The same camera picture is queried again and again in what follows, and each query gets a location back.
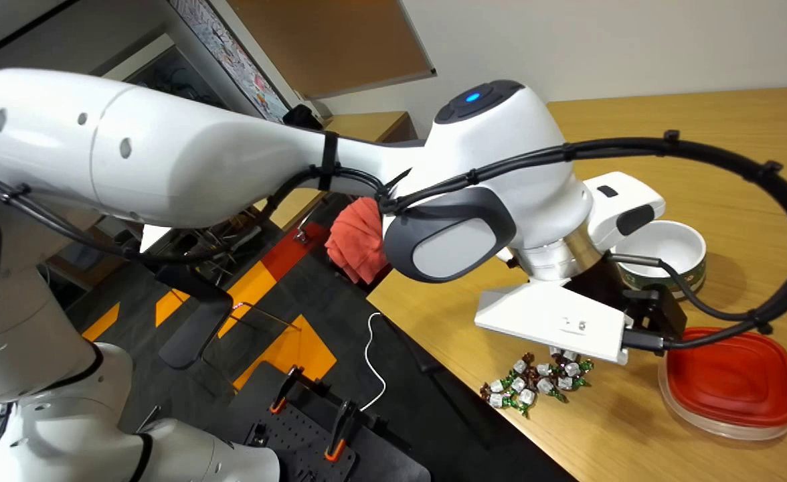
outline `red object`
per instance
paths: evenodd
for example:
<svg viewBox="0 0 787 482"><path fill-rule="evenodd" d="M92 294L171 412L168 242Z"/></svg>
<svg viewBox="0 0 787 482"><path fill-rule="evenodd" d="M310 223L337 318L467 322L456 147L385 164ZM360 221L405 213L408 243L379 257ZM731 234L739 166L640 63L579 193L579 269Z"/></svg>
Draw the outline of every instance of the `red object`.
<svg viewBox="0 0 787 482"><path fill-rule="evenodd" d="M673 396L690 412L735 426L787 426L787 351L763 334L673 351Z"/></svg>
<svg viewBox="0 0 787 482"><path fill-rule="evenodd" d="M389 269L384 251L384 217L372 198L349 203L333 223L324 243L329 260L355 282L372 284Z"/></svg>

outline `white wire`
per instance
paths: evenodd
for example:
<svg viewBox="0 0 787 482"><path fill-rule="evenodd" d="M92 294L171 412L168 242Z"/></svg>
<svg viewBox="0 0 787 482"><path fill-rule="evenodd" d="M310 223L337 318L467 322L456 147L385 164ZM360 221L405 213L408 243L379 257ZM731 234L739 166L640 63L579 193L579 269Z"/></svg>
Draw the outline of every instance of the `white wire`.
<svg viewBox="0 0 787 482"><path fill-rule="evenodd" d="M372 360L371 360L371 345L372 345L372 318L380 317L380 313L371 313L368 317L368 345L365 345L365 364L371 368L371 373L379 377L379 383L384 387L360 412L368 412L372 404L379 404L385 391L389 391L389 380L376 371Z"/></svg>

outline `red lid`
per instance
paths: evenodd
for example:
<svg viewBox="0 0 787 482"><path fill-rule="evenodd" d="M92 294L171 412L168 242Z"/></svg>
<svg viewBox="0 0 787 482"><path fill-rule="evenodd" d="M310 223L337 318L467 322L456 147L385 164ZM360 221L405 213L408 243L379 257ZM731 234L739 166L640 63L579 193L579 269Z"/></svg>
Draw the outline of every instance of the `red lid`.
<svg viewBox="0 0 787 482"><path fill-rule="evenodd" d="M737 426L787 426L787 351L739 334L666 357L673 396L690 412Z"/></svg>

